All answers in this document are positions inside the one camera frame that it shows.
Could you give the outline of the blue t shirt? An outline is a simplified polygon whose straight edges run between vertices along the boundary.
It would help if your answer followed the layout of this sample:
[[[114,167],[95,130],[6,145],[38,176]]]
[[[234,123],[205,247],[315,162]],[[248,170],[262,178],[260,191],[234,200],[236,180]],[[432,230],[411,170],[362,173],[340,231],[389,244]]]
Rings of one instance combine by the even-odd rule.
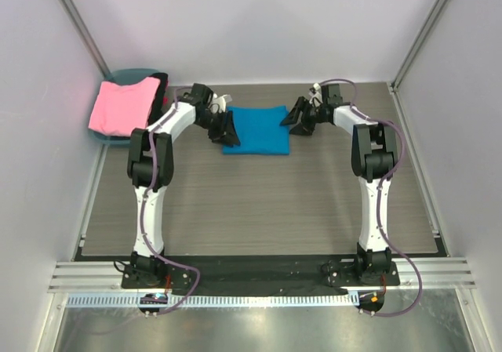
[[[289,155],[289,127],[281,125],[286,106],[270,108],[230,107],[239,146],[223,146],[226,155]]]

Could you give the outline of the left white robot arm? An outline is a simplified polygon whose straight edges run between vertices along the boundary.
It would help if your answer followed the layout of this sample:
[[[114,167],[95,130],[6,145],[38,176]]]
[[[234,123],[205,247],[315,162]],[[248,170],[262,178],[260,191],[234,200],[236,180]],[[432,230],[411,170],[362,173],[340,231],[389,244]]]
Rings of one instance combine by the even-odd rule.
[[[169,268],[178,265],[164,256],[163,206],[174,175],[173,144],[188,127],[206,130],[208,138],[226,147],[240,144],[231,95],[218,96],[207,85],[195,83],[175,97],[166,113],[144,129],[134,129],[129,143],[127,175],[136,195],[136,240],[130,263],[122,272],[123,288],[163,284]]]

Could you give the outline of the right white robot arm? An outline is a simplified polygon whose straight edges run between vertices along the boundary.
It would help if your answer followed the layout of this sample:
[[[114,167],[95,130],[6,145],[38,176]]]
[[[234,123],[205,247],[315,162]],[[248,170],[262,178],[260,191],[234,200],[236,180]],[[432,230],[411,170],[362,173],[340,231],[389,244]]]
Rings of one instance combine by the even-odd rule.
[[[362,226],[352,263],[325,265],[331,285],[342,280],[355,285],[384,284],[393,272],[391,247],[387,240],[387,200],[399,152],[394,125],[379,122],[361,112],[353,100],[346,102],[340,83],[347,79],[315,83],[309,96],[300,96],[280,122],[289,133],[310,136],[316,125],[329,123],[351,136],[351,168],[362,195]]]

